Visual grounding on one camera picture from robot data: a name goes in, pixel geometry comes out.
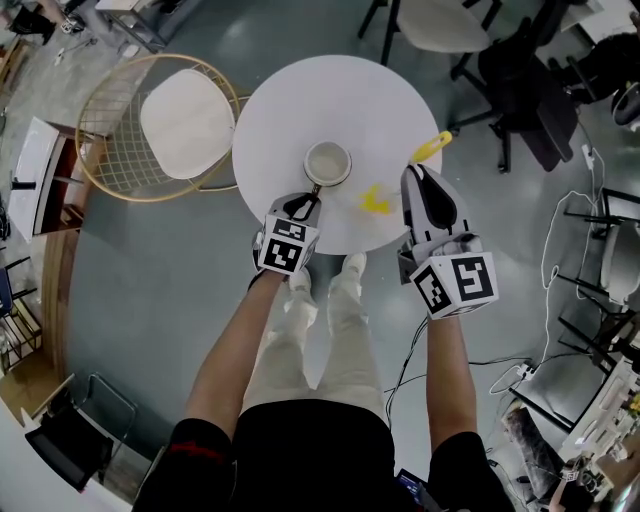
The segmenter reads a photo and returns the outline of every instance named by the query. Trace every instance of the table top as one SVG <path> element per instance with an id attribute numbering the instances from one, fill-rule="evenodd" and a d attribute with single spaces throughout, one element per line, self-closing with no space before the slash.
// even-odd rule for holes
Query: table top
<path id="1" fill-rule="evenodd" d="M 439 133 L 429 107 L 402 77 L 375 62 L 342 55 L 291 64 L 267 79 L 245 105 L 233 139 L 233 167 L 243 199 L 264 222 L 272 202 L 311 191 L 303 170 L 313 144 L 349 151 L 347 180 L 320 191 L 317 252 L 352 254 L 382 247 L 405 232 L 400 177 L 413 152 Z M 440 172 L 442 153 L 425 162 Z M 397 198 L 390 215 L 359 208 L 374 184 Z"/>
<path id="2" fill-rule="evenodd" d="M 20 182 L 35 181 L 36 188 L 35 190 L 12 190 L 8 213 L 27 242 L 33 237 L 33 226 L 47 169 L 55 168 L 55 166 L 49 166 L 49 159 L 59 133 L 50 124 L 34 117 L 22 145 L 14 176 Z"/>

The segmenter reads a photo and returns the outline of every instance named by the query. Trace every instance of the white cable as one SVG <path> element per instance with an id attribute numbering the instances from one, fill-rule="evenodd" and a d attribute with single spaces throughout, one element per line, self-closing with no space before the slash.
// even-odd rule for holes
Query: white cable
<path id="1" fill-rule="evenodd" d="M 601 181 L 601 184 L 600 184 L 600 188 L 599 188 L 598 192 L 596 193 L 595 173 L 594 173 L 594 170 L 593 170 L 593 166 L 589 166 L 589 170 L 591 171 L 591 197 L 587 196 L 587 194 L 584 194 L 582 192 L 577 192 L 576 190 L 571 190 L 567 194 L 565 194 L 562 197 L 562 199 L 560 199 L 560 201 L 558 201 L 558 203 L 556 204 L 556 207 L 555 207 L 555 209 L 553 211 L 553 215 L 551 217 L 551 222 L 549 223 L 549 230 L 547 231 L 547 238 L 545 239 L 544 248 L 542 250 L 542 260 L 540 262 L 540 279 L 542 281 L 542 288 L 544 288 L 544 290 L 546 291 L 546 297 L 545 297 L 545 321 L 544 321 L 544 331 L 545 331 L 546 341 L 545 341 L 545 345 L 544 345 L 544 351 L 542 353 L 542 359 L 540 360 L 540 363 L 538 364 L 538 367 L 542 363 L 544 363 L 546 361 L 546 359 L 547 359 L 547 351 L 549 349 L 549 343 L 551 341 L 551 336 L 549 334 L 549 293 L 551 291 L 551 283 L 553 283 L 555 278 L 560 273 L 560 266 L 559 265 L 554 265 L 551 268 L 551 275 L 549 276 L 549 282 L 545 282 L 544 260 L 545 260 L 546 255 L 547 255 L 547 246 L 549 245 L 549 239 L 551 238 L 551 232 L 553 231 L 553 222 L 556 219 L 556 215 L 558 213 L 560 205 L 564 201 L 569 199 L 571 196 L 573 196 L 573 195 L 578 196 L 578 197 L 582 197 L 582 198 L 586 199 L 589 202 L 589 204 L 591 205 L 590 214 L 592 216 L 593 215 L 597 215 L 597 213 L 598 213 L 598 202 L 600 201 L 600 198 L 602 196 L 602 189 L 604 188 L 604 180 L 605 180 L 605 176 L 606 176 L 606 166 L 605 166 L 605 163 L 604 163 L 604 159 L 602 158 L 602 156 L 600 155 L 598 150 L 595 147 L 592 147 L 591 151 L 596 154 L 596 156 L 600 160 L 600 163 L 602 164 L 602 181 Z M 587 232 L 587 241 L 586 241 L 585 246 L 584 246 L 584 252 L 582 253 L 582 261 L 580 263 L 580 270 L 578 272 L 578 276 L 580 276 L 580 273 L 582 272 L 582 269 L 584 267 L 584 262 L 586 261 L 586 258 L 587 258 L 587 253 L 589 252 L 589 240 L 591 238 L 591 230 L 592 229 L 593 229 L 593 225 L 589 224 L 589 231 Z M 583 300 L 585 298 L 585 297 L 580 295 L 580 287 L 578 285 L 576 285 L 576 297 L 578 299 L 580 299 L 580 300 Z"/>
<path id="2" fill-rule="evenodd" d="M 502 379 L 504 379 L 507 376 L 507 373 L 509 373 L 511 370 L 513 370 L 514 368 L 520 368 L 519 364 L 514 364 L 511 368 L 509 368 L 506 372 L 504 372 L 502 375 L 500 375 L 500 377 L 498 378 L 498 380 L 496 380 L 491 387 L 489 388 L 489 394 L 490 395 L 501 395 L 502 393 L 506 393 L 507 391 L 509 391 L 509 388 L 511 386 L 513 386 L 514 384 L 516 384 L 517 382 L 514 382 L 513 384 L 507 386 L 504 389 L 500 389 L 498 391 L 493 391 L 493 388 L 496 387 L 496 384 L 498 384 L 498 382 L 500 382 Z"/>

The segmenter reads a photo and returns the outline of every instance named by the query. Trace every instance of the white desk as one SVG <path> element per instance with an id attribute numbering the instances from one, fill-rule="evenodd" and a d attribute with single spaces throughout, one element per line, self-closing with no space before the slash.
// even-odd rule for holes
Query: white desk
<path id="1" fill-rule="evenodd" d="M 607 377 L 604 385 L 562 443 L 560 457 L 568 461 L 583 451 L 594 453 L 594 460 L 604 455 L 612 446 L 616 432 L 610 422 L 635 385 L 637 375 L 623 357 Z"/>
<path id="2" fill-rule="evenodd" d="M 361 194 L 380 183 L 400 190 L 414 151 L 438 135 L 424 99 L 402 77 L 369 60 L 343 55 L 305 59 L 281 69 L 253 93 L 233 138 L 233 168 L 249 209 L 264 222 L 274 200 L 311 191 L 303 171 L 307 150 L 321 141 L 349 151 L 351 174 L 320 191 L 322 254 L 371 251 L 401 237 L 402 209 L 361 210 Z M 425 162 L 435 172 L 442 152 Z"/>
<path id="3" fill-rule="evenodd" d="M 74 130 L 69 127 L 47 123 L 37 117 L 31 120 L 14 178 L 21 183 L 35 182 L 36 188 L 12 190 L 8 209 L 11 221 L 27 242 L 34 235 L 59 231 L 61 227 L 75 229 L 81 225 L 79 209 L 70 214 L 75 222 L 68 227 L 60 225 L 66 183 L 56 182 L 54 186 L 55 195 L 60 197 L 62 194 L 60 208 L 47 209 L 54 176 L 71 177 L 76 159 L 73 135 Z"/>

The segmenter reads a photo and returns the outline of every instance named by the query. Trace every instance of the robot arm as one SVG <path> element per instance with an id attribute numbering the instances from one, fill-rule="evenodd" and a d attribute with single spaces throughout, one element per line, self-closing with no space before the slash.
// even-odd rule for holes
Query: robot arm
<path id="1" fill-rule="evenodd" d="M 253 240 L 256 268 L 291 276 L 304 267 L 320 237 L 321 206 L 315 193 L 290 194 L 276 199 Z"/>
<path id="2" fill-rule="evenodd" d="M 412 282 L 433 319 L 473 311 L 498 299 L 491 253 L 470 229 L 466 205 L 439 174 L 409 165 L 401 180 L 409 239 L 398 251 L 400 280 Z"/>

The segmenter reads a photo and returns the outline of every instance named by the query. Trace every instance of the cable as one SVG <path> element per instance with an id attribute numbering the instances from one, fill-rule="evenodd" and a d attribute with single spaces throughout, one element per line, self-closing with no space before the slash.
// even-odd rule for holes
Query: cable
<path id="1" fill-rule="evenodd" d="M 565 353 L 565 354 L 556 354 L 555 356 L 550 356 L 550 357 L 548 357 L 548 358 L 545 360 L 545 362 L 544 362 L 544 363 L 541 363 L 541 364 L 539 365 L 539 367 L 540 367 L 540 366 L 542 366 L 542 365 L 543 365 L 543 364 L 545 364 L 545 363 L 548 363 L 548 362 L 549 362 L 549 361 L 551 361 L 552 359 L 556 359 L 556 358 L 558 358 L 558 357 L 568 357 L 568 356 L 586 356 L 586 355 L 587 355 L 587 354 L 581 354 L 580 352 L 567 352 L 567 353 Z M 508 357 L 508 358 L 506 358 L 506 359 L 499 359 L 499 360 L 496 360 L 496 361 L 484 361 L 484 362 L 482 362 L 482 363 L 470 362 L 469 364 L 470 364 L 470 365 L 485 366 L 485 365 L 489 365 L 489 364 L 504 363 L 504 362 L 506 362 L 506 361 L 514 361 L 514 360 L 516 360 L 516 359 L 521 359 L 521 360 L 523 360 L 523 361 L 524 361 L 524 360 L 529 359 L 529 358 L 528 358 L 528 357 Z M 415 377 L 411 377 L 410 379 L 407 379 L 407 380 L 405 380 L 405 381 L 401 382 L 401 383 L 400 383 L 400 385 L 399 385 L 399 386 L 397 386 L 397 387 L 398 387 L 398 389 L 399 389 L 399 388 L 401 388 L 402 386 L 404 386 L 405 384 L 409 384 L 409 382 L 413 382 L 414 380 L 422 379 L 422 378 L 424 378 L 424 377 L 426 377 L 426 376 L 427 376 L 427 374 L 426 374 L 426 373 L 423 373 L 423 374 L 421 374 L 421 375 L 416 375 Z M 390 391 L 393 391 L 394 389 L 396 389 L 396 388 L 395 388 L 395 387 L 393 387 L 393 388 L 385 389 L 382 393 L 383 393 L 383 394 L 386 394 L 386 393 L 389 393 Z"/>
<path id="2" fill-rule="evenodd" d="M 575 190 L 571 190 L 569 191 L 567 194 L 565 194 L 556 204 L 555 209 L 553 210 L 553 215 L 551 216 L 551 222 L 549 223 L 549 230 L 547 231 L 547 237 L 545 239 L 544 242 L 544 248 L 542 250 L 542 260 L 540 261 L 540 279 L 542 281 L 542 287 L 544 288 L 545 292 L 546 292 L 546 296 L 545 296 L 545 321 L 544 321 L 544 331 L 545 331 L 545 336 L 546 336 L 546 342 L 544 345 L 544 351 L 542 353 L 542 359 L 540 360 L 540 364 L 538 364 L 538 366 L 536 367 L 539 368 L 540 365 L 542 363 L 545 362 L 546 357 L 547 357 L 547 351 L 549 349 L 549 343 L 551 341 L 551 335 L 549 334 L 549 294 L 551 291 L 551 284 L 553 283 L 553 281 L 556 279 L 556 277 L 558 276 L 558 274 L 560 273 L 560 266 L 559 265 L 554 265 L 551 268 L 551 275 L 549 277 L 549 282 L 545 282 L 545 276 L 544 276 L 544 261 L 547 255 L 547 247 L 549 245 L 549 239 L 551 238 L 551 232 L 553 231 L 553 222 L 555 221 L 556 215 L 558 214 L 558 210 L 560 208 L 560 205 L 566 201 L 567 199 L 569 199 L 571 196 L 578 196 L 578 197 L 582 197 L 584 199 L 586 199 L 589 204 L 591 205 L 591 215 L 597 215 L 598 213 L 598 202 L 600 201 L 600 198 L 602 196 L 602 189 L 604 188 L 604 181 L 605 181 L 605 176 L 606 176 L 606 166 L 604 163 L 604 159 L 602 158 L 602 156 L 600 155 L 600 153 L 598 152 L 598 150 L 593 147 L 593 144 L 591 144 L 591 138 L 589 137 L 588 132 L 586 131 L 586 129 L 584 128 L 584 126 L 582 126 L 582 129 L 585 132 L 585 135 L 587 137 L 587 140 L 589 141 L 589 145 L 591 146 L 591 151 L 593 153 L 596 154 L 596 156 L 598 157 L 598 159 L 600 160 L 600 163 L 602 164 L 602 181 L 600 184 L 600 189 L 598 190 L 598 192 L 596 193 L 596 184 L 595 184 L 595 173 L 593 170 L 593 165 L 588 165 L 589 167 L 589 171 L 591 172 L 591 197 L 587 196 L 587 194 L 584 194 L 582 192 L 577 192 Z M 582 261 L 580 263 L 580 269 L 578 270 L 578 277 L 580 277 L 580 274 L 582 272 L 582 269 L 584 267 L 584 262 L 587 258 L 587 252 L 589 251 L 589 240 L 591 239 L 591 231 L 593 229 L 593 225 L 589 224 L 589 231 L 587 233 L 587 241 L 585 243 L 585 247 L 584 247 L 584 252 L 582 253 Z M 579 300 L 583 300 L 585 297 L 580 295 L 580 288 L 578 285 L 576 285 L 576 297 Z"/>
<path id="3" fill-rule="evenodd" d="M 507 393 L 509 391 L 509 388 L 511 388 L 513 386 L 513 384 L 509 384 L 506 388 L 504 389 L 500 389 L 498 391 L 493 391 L 493 388 L 496 387 L 496 384 L 498 382 L 500 382 L 502 379 L 504 379 L 507 376 L 507 373 L 509 373 L 511 370 L 513 370 L 514 368 L 520 368 L 520 365 L 518 364 L 514 364 L 511 368 L 509 368 L 506 372 L 504 372 L 502 375 L 500 375 L 500 377 L 498 378 L 498 380 L 496 380 L 491 387 L 489 388 L 489 394 L 490 395 L 501 395 L 502 393 Z"/>
<path id="4" fill-rule="evenodd" d="M 402 378 L 404 377 L 404 372 L 407 369 L 407 366 L 409 365 L 409 361 L 411 360 L 411 356 L 413 356 L 413 351 L 416 348 L 416 344 L 418 343 L 418 340 L 420 339 L 420 336 L 422 335 L 422 333 L 424 332 L 424 330 L 427 327 L 427 324 L 429 323 L 429 317 L 425 316 L 424 319 L 422 320 L 422 322 L 420 322 L 420 325 L 418 326 L 418 328 L 416 329 L 415 334 L 413 335 L 413 340 L 411 340 L 411 347 L 409 348 L 409 354 L 407 355 L 406 359 L 404 360 L 404 363 L 402 365 L 402 369 L 400 370 L 400 375 L 398 376 L 398 381 L 395 385 L 394 388 L 392 388 L 391 394 L 389 395 L 389 398 L 387 398 L 387 403 L 385 404 L 385 412 L 387 414 L 387 421 L 389 422 L 389 430 L 391 430 L 393 422 L 391 420 L 391 409 L 393 407 L 393 400 L 396 396 L 396 393 L 398 392 L 398 389 L 400 389 L 400 386 L 402 385 Z"/>

